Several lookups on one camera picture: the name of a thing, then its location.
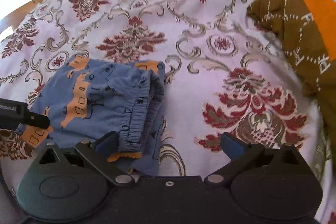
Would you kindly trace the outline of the blue pants with orange cars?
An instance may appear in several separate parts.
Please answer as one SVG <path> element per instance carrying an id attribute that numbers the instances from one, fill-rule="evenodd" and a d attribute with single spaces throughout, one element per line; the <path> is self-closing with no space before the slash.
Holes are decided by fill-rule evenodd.
<path id="1" fill-rule="evenodd" d="M 108 157 L 125 172 L 155 176 L 163 124 L 165 65 L 145 60 L 111 63 L 74 55 L 49 79 L 32 111 L 50 120 L 47 129 L 21 124 L 17 134 L 31 147 L 48 141 L 61 148 L 118 133 Z"/>

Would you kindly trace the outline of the floral pink bedsheet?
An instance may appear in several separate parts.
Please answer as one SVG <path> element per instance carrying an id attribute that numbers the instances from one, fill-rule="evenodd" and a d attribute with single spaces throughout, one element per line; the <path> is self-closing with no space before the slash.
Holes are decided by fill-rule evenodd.
<path id="1" fill-rule="evenodd" d="M 221 134 L 294 144 L 332 206 L 332 163 L 317 102 L 302 94 L 280 42 L 246 16 L 254 0 L 40 0 L 1 42 L 1 97 L 37 104 L 73 55 L 163 63 L 165 100 L 152 149 L 127 173 L 206 176 L 229 162 Z"/>

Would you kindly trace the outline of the brown orange patterned pillow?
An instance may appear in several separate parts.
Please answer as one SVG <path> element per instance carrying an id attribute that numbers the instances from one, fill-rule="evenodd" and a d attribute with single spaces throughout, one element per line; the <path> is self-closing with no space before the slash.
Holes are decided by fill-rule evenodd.
<path id="1" fill-rule="evenodd" d="M 317 98 L 335 153 L 335 0 L 255 0 L 247 16 L 280 40 L 304 91 Z"/>

